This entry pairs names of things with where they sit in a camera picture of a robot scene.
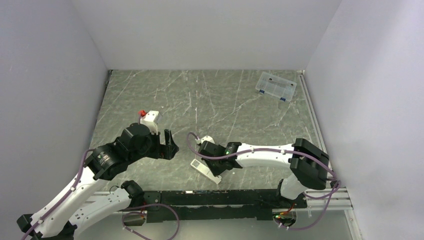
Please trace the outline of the white remote control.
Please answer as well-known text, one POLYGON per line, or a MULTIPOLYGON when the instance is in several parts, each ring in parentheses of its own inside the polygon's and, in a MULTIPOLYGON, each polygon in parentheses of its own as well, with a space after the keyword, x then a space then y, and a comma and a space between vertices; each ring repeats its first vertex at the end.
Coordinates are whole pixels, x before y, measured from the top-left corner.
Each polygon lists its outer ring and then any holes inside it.
POLYGON ((211 170, 197 159, 193 159, 190 163, 190 166, 216 185, 222 181, 222 177, 220 175, 214 176, 211 170))

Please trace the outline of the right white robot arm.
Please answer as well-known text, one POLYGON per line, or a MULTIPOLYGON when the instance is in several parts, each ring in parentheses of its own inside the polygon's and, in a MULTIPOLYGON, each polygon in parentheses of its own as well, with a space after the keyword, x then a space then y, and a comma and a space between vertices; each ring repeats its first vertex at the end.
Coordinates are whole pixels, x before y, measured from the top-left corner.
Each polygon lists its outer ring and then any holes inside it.
POLYGON ((289 207, 306 190, 326 189, 330 172, 329 155, 304 138, 275 146, 242 142, 222 146, 204 139, 194 153, 215 177, 224 171, 247 167, 289 169, 291 174, 279 182, 275 194, 276 203, 282 208, 289 207))

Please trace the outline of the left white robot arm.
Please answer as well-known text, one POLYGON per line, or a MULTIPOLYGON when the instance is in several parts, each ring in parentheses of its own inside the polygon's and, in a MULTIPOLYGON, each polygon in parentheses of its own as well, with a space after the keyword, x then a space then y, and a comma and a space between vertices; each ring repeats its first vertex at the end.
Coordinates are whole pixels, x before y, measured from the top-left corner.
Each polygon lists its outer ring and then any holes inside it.
POLYGON ((22 239, 72 240, 84 230, 112 213, 137 210, 145 203, 145 192, 133 180, 127 180, 113 193, 89 205, 84 203, 116 175, 142 158, 171 160, 179 151, 172 132, 152 133, 141 123, 132 123, 113 142, 88 149, 73 180, 45 207, 17 220, 22 239))

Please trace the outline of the clear plastic organizer box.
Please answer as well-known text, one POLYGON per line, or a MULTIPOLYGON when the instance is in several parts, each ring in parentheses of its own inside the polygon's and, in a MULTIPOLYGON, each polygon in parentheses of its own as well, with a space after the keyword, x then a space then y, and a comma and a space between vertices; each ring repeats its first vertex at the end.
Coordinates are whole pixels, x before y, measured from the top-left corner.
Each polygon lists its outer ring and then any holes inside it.
POLYGON ((255 89, 264 95, 270 95, 283 102, 290 102, 295 94, 297 83, 283 77, 262 72, 255 89))

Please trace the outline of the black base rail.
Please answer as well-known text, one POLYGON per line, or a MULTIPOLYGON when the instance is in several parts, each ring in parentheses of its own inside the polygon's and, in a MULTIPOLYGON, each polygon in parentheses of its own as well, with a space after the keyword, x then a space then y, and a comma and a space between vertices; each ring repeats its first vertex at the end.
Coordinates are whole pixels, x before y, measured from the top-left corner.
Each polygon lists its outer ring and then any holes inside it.
POLYGON ((278 196, 275 189, 151 190, 145 192, 143 201, 133 203, 125 210, 145 211, 148 223, 176 219, 270 221, 278 211, 294 211, 307 206, 303 194, 290 200, 278 196))

